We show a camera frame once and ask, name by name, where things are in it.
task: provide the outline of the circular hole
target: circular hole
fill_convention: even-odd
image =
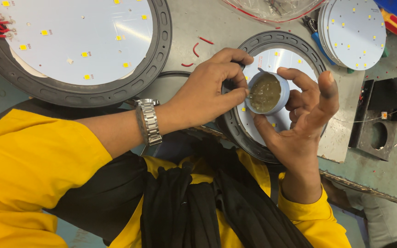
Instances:
[[[371,146],[379,149],[387,143],[388,132],[382,122],[376,122],[371,128]]]

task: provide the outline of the light blue cup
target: light blue cup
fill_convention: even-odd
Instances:
[[[247,107],[254,113],[257,114],[264,114],[264,115],[272,115],[277,113],[279,110],[282,110],[284,108],[284,106],[286,105],[287,101],[289,100],[289,94],[290,94],[290,88],[289,88],[289,82],[287,82],[287,80],[285,80],[284,78],[282,78],[281,76],[279,76],[277,73],[273,73],[270,71],[264,71],[261,68],[258,68],[258,70],[260,71],[259,73],[255,74],[255,76],[252,77],[251,81],[248,82],[247,87],[249,90],[251,90],[252,86],[254,86],[254,84],[257,82],[257,80],[263,76],[266,73],[269,73],[273,76],[275,76],[278,81],[280,82],[280,86],[281,86],[281,95],[280,95],[280,99],[278,100],[278,103],[275,105],[275,107],[265,113],[260,113],[256,110],[254,110],[251,106],[251,100],[250,98],[246,98],[244,101],[247,104]]]

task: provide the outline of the yellow sleeve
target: yellow sleeve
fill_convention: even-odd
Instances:
[[[315,248],[351,248],[346,230],[336,222],[322,189],[321,198],[312,204],[294,203],[284,198],[281,183],[285,173],[279,175],[278,207],[292,221]]]
[[[12,110],[0,120],[0,247],[67,247],[53,208],[111,160],[84,125]]]

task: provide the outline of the metal watch strap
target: metal watch strap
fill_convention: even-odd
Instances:
[[[160,136],[154,104],[152,102],[140,103],[139,106],[136,107],[136,117],[145,145],[152,146],[161,143],[162,136]]]

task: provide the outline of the green component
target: green component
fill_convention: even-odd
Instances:
[[[382,58],[386,58],[390,55],[389,50],[387,49],[387,47],[383,48],[383,53],[382,53]]]

